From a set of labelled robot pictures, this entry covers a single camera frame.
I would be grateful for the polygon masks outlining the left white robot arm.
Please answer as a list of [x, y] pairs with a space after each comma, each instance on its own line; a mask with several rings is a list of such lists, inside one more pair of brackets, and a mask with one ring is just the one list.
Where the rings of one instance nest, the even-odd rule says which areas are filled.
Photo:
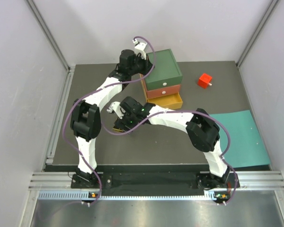
[[100, 112], [102, 108], [127, 86], [136, 74], [146, 75], [153, 64], [145, 51], [122, 50], [119, 63], [108, 75], [104, 83], [78, 104], [71, 114], [71, 129], [76, 138], [80, 159], [77, 174], [81, 175], [84, 185], [91, 188], [98, 182], [98, 176], [93, 173], [97, 168], [95, 159], [95, 142], [101, 131]]

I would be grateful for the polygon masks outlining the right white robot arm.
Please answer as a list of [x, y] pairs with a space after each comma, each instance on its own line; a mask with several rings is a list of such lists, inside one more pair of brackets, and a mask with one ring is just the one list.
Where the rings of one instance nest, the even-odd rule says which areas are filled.
[[230, 169], [221, 158], [220, 128], [204, 109], [198, 108], [198, 113], [175, 111], [152, 103], [142, 105], [130, 96], [122, 102], [113, 102], [110, 108], [118, 116], [115, 127], [123, 132], [139, 123], [162, 125], [185, 132], [192, 145], [204, 153], [212, 183], [223, 187], [229, 181]]

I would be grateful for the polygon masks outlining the red cube with peg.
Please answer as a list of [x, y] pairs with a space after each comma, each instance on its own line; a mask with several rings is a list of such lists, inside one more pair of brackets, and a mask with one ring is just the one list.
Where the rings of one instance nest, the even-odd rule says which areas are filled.
[[199, 79], [198, 79], [198, 86], [206, 89], [207, 87], [210, 87], [212, 84], [211, 84], [211, 81], [212, 81], [212, 76], [206, 74], [206, 73], [203, 73]]

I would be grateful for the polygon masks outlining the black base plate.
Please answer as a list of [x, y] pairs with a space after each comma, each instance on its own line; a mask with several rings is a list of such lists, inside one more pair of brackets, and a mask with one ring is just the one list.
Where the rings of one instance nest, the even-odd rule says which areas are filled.
[[230, 173], [227, 177], [218, 178], [210, 173], [194, 172], [105, 172], [99, 174], [97, 178], [92, 174], [84, 178], [79, 174], [72, 176], [72, 189], [98, 189], [102, 190], [129, 190], [130, 192], [138, 189], [152, 192], [156, 189], [171, 189], [179, 187], [183, 189], [213, 189], [213, 188], [233, 188], [235, 184], [239, 187], [239, 181], [235, 174]]

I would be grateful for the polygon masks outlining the teal mat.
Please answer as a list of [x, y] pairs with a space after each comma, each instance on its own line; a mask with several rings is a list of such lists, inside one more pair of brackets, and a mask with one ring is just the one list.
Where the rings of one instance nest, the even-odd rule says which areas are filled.
[[269, 165], [270, 159], [249, 110], [212, 114], [225, 126], [230, 134], [231, 144], [224, 155], [234, 168]]

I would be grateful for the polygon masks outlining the green drawer box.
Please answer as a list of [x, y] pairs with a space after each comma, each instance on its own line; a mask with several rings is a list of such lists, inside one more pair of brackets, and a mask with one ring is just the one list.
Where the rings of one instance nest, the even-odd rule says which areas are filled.
[[144, 81], [147, 90], [170, 87], [182, 83], [182, 72], [171, 49], [156, 51], [155, 67]]

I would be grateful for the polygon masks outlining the gold black lipstick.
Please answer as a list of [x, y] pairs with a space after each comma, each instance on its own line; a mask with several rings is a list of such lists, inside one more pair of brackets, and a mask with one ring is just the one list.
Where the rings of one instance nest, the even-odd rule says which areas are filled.
[[113, 126], [113, 130], [115, 130], [116, 132], [125, 132], [125, 130], [122, 127], [119, 127], [117, 125]]

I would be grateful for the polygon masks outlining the yellow drawer box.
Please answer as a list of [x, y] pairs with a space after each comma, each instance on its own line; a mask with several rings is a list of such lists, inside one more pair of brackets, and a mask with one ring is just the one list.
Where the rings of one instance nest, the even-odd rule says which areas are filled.
[[144, 80], [141, 80], [141, 85], [147, 103], [152, 103], [172, 110], [180, 109], [182, 107], [183, 100], [179, 94], [181, 89], [180, 84], [154, 90], [148, 90]]

